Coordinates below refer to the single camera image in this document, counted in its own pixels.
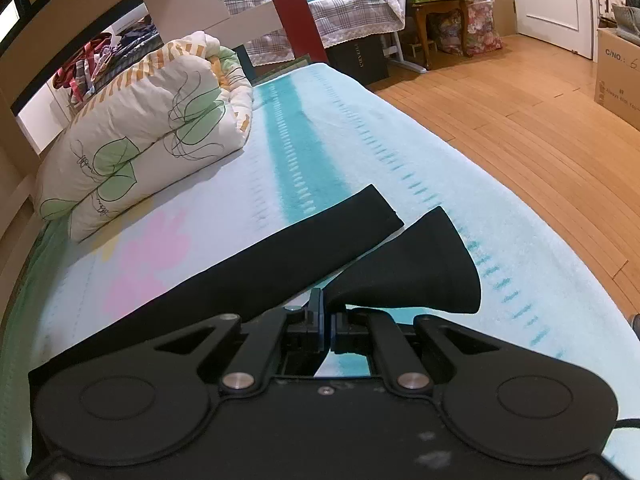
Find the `black pants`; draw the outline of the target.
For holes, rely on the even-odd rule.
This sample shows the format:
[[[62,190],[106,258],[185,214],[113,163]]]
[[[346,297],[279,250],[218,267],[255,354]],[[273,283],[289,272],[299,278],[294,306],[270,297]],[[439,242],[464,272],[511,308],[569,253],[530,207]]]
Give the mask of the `black pants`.
[[[105,356],[223,313],[250,321],[327,276],[326,305],[480,310],[476,266],[442,207],[406,228],[369,185],[341,203],[266,237],[142,304],[29,373],[44,382]]]

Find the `floral folded quilt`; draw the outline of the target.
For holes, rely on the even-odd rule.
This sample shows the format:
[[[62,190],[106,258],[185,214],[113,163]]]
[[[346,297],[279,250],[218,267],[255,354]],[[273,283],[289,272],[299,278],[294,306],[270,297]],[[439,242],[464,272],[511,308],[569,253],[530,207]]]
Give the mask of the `floral folded quilt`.
[[[253,87],[236,53],[205,32],[145,55],[93,96],[58,136],[35,208],[79,242],[169,185],[239,151]]]

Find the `pastel patterned bed sheet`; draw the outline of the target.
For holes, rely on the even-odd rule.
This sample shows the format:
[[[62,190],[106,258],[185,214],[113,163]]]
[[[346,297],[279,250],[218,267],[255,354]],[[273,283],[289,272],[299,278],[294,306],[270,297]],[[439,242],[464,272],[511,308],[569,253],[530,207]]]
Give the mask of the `pastel patterned bed sheet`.
[[[480,274],[460,323],[592,370],[639,414],[639,341],[533,209],[455,148],[332,68],[259,86],[247,144],[80,243],[43,232],[1,349],[1,473],[26,474],[27,375],[135,308],[280,229],[375,186],[405,224],[442,207]]]

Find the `pile of colourful clothes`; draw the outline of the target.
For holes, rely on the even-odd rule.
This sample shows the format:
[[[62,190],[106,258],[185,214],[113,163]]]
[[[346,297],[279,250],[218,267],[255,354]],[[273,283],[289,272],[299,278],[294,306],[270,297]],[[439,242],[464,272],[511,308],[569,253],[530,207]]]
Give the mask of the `pile of colourful clothes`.
[[[124,28],[112,44],[110,32],[100,32],[78,49],[54,74],[52,86],[65,89],[73,113],[119,73],[163,45],[152,18],[145,15]]]

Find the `brown cardboard box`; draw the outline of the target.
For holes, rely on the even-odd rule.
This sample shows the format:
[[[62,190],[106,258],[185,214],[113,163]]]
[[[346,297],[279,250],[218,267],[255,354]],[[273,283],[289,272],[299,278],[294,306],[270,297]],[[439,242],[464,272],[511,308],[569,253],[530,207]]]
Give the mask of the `brown cardboard box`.
[[[598,69],[594,100],[639,129],[639,47],[618,36],[615,28],[598,30]]]

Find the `floral storage bag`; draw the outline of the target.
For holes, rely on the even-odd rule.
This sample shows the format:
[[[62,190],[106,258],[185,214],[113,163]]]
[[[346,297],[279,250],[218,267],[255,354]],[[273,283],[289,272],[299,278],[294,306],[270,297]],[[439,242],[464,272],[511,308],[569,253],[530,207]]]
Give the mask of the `floral storage bag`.
[[[503,48],[502,40],[495,29],[494,7],[495,0],[468,0],[468,47],[472,55],[497,51]],[[436,44],[442,52],[462,54],[457,25],[454,25],[454,31],[451,35],[445,32],[445,36],[440,37]]]

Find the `black box under table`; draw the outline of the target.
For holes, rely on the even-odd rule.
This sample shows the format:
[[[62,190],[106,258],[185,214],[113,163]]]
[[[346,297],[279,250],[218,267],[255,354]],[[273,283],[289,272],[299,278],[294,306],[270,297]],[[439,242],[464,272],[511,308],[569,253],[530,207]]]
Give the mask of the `black box under table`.
[[[388,77],[386,57],[379,36],[371,35],[326,49],[330,65],[363,86]]]

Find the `white door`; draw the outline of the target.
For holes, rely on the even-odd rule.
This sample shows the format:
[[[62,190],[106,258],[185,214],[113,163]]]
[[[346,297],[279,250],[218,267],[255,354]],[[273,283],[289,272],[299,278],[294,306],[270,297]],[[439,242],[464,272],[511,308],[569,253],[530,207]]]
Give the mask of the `white door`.
[[[591,60],[593,0],[514,0],[518,33]]]

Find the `brown wooden stool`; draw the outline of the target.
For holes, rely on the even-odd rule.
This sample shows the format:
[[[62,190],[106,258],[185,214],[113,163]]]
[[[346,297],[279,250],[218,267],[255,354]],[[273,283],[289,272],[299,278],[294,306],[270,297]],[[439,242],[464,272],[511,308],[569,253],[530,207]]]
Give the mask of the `brown wooden stool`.
[[[420,3],[410,3],[408,12],[416,22],[416,30],[422,47],[425,65],[431,63],[430,44],[434,42],[430,37],[430,31],[436,32],[436,39],[449,35],[457,25],[460,39],[460,51],[467,58],[472,58],[468,47],[469,9],[468,0],[435,0]]]

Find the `table with checkered cloth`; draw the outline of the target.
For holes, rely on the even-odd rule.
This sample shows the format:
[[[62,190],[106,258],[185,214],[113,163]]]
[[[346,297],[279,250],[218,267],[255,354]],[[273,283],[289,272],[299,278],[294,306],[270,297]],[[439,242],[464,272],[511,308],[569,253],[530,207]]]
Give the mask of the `table with checkered cloth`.
[[[270,0],[222,0],[232,14],[244,12]],[[391,34],[405,28],[407,0],[312,0],[314,17],[323,47],[372,35]],[[291,61],[294,54],[282,29],[250,40],[245,50],[255,66]]]

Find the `red wooden post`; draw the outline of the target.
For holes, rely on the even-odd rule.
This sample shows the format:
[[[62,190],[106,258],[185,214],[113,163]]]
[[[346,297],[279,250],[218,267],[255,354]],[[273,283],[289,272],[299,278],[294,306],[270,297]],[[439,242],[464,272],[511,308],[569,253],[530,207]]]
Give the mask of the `red wooden post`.
[[[308,56],[313,63],[328,64],[314,16],[307,0],[271,0],[288,37],[294,58]]]

